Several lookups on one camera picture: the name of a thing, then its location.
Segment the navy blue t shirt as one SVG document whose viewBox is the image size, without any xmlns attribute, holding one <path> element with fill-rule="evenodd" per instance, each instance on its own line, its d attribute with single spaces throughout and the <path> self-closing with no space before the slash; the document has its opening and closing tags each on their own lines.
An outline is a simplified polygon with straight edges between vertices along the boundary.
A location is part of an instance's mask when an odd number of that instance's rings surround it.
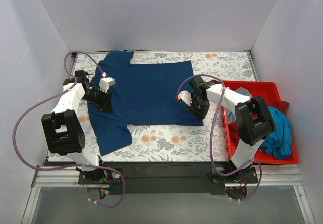
<svg viewBox="0 0 323 224">
<path fill-rule="evenodd" d="M 159 64 L 132 64 L 133 52 L 112 51 L 98 64 L 93 77 L 97 85 L 101 71 L 115 79 L 112 113 L 104 113 L 88 104 L 91 125 L 101 155 L 107 155 L 132 143 L 128 124 L 202 126 L 203 121 L 175 101 L 180 84 L 193 76 L 191 61 Z"/>
</svg>

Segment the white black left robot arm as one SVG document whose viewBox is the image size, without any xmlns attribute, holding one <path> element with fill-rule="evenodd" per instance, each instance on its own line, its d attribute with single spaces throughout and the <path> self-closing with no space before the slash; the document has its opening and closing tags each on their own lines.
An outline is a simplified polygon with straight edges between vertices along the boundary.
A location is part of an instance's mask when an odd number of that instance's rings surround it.
<svg viewBox="0 0 323 224">
<path fill-rule="evenodd" d="M 41 118 L 49 151 L 71 159 L 83 177 L 97 184 L 104 183 L 109 172 L 102 168 L 104 162 L 101 157 L 87 146 L 77 109 L 81 101 L 86 101 L 100 112 L 111 113 L 112 94 L 109 88 L 114 84 L 114 78 L 103 73 L 98 86 L 92 86 L 89 73 L 78 70 L 74 77 L 63 82 L 65 94 L 52 112 Z"/>
</svg>

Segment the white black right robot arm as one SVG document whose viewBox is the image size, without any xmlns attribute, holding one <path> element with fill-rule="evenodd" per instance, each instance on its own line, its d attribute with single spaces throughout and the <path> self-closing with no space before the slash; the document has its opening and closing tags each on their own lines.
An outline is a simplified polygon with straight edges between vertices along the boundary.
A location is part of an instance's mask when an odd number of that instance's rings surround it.
<svg viewBox="0 0 323 224">
<path fill-rule="evenodd" d="M 203 120 L 210 102 L 217 104 L 216 110 L 224 107 L 235 115 L 240 137 L 237 149 L 222 172 L 213 166 L 217 177 L 229 177 L 240 182 L 247 176 L 260 145 L 275 130 L 275 124 L 265 99 L 261 96 L 242 95 L 225 86 L 223 80 L 212 77 L 206 82 L 203 74 L 187 78 L 193 92 L 178 89 L 176 100 L 187 105 L 186 110 Z"/>
</svg>

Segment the grey t shirt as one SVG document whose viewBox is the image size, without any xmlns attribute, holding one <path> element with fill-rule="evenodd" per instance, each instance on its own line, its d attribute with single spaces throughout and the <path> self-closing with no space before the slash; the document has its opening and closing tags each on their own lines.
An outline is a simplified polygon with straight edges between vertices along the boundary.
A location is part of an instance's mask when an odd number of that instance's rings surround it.
<svg viewBox="0 0 323 224">
<path fill-rule="evenodd" d="M 238 88 L 235 90 L 236 93 L 239 93 L 241 95 L 244 95 L 244 96 L 248 96 L 248 97 L 253 97 L 252 94 L 245 88 Z M 234 123 L 236 121 L 236 116 L 233 112 L 231 112 L 230 110 L 226 110 L 227 111 L 227 119 L 228 119 L 228 123 L 231 124 L 231 123 Z"/>
</svg>

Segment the red plastic bin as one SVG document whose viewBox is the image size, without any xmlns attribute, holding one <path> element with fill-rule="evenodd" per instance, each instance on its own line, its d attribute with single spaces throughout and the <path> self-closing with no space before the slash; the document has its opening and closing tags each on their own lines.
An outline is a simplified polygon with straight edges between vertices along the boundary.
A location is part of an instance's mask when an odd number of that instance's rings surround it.
<svg viewBox="0 0 323 224">
<path fill-rule="evenodd" d="M 281 101 L 275 83 L 225 81 L 225 86 L 234 91 L 240 87 L 245 88 L 252 96 L 262 96 L 270 107 L 276 129 L 261 144 L 255 159 L 261 164 L 297 164 L 298 157 L 291 137 L 292 127 L 285 116 L 289 103 Z"/>
</svg>

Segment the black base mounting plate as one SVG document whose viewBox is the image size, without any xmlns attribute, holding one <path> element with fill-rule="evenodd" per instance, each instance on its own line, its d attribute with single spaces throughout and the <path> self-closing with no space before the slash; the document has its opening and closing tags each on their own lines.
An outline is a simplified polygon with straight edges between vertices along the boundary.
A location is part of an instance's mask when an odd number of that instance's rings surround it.
<svg viewBox="0 0 323 224">
<path fill-rule="evenodd" d="M 209 162 L 106 162 L 121 172 L 126 194 L 210 193 L 225 195 L 225 184 L 258 183 L 255 168 L 235 176 L 216 176 Z"/>
</svg>

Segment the aluminium frame rail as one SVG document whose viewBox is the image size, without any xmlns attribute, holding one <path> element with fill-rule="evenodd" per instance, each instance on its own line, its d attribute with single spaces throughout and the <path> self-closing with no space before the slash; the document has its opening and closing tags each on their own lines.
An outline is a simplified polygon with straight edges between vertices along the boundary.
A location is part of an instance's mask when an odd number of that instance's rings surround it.
<svg viewBox="0 0 323 224">
<path fill-rule="evenodd" d="M 36 171 L 21 223 L 32 223 L 42 187 L 79 187 L 78 178 L 79 174 L 71 168 L 57 171 Z"/>
</svg>

